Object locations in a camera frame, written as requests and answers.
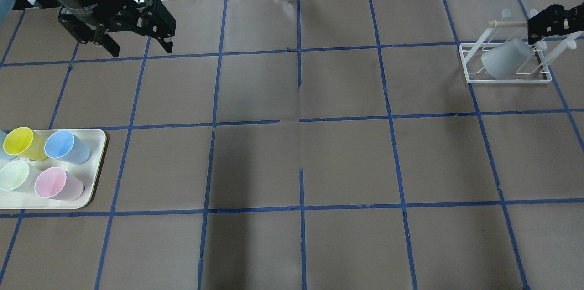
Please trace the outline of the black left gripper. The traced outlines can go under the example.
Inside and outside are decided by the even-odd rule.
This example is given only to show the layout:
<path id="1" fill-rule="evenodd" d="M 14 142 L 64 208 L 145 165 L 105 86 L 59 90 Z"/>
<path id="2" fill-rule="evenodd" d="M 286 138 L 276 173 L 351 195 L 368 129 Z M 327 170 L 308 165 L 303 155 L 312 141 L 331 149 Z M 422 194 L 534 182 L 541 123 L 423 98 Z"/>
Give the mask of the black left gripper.
<path id="1" fill-rule="evenodd" d="M 58 0 L 59 22 L 80 43 L 92 42 L 112 57 L 119 57 L 120 47 L 111 32 L 131 31 L 158 41 L 172 53 L 177 20 L 162 0 Z"/>

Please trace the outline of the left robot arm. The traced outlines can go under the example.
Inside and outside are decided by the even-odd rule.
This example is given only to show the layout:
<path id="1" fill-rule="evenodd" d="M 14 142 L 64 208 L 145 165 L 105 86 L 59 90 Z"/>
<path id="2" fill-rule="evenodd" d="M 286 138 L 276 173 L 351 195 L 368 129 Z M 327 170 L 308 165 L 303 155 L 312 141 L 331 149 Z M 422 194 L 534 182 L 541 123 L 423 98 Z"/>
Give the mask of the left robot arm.
<path id="1" fill-rule="evenodd" d="M 81 43 L 104 47 L 118 57 L 120 47 L 111 32 L 131 31 L 156 39 L 167 53 L 173 51 L 172 39 L 177 20 L 162 0 L 56 0 L 60 3 L 58 21 Z M 1 0 L 1 18 L 6 18 L 16 0 Z"/>

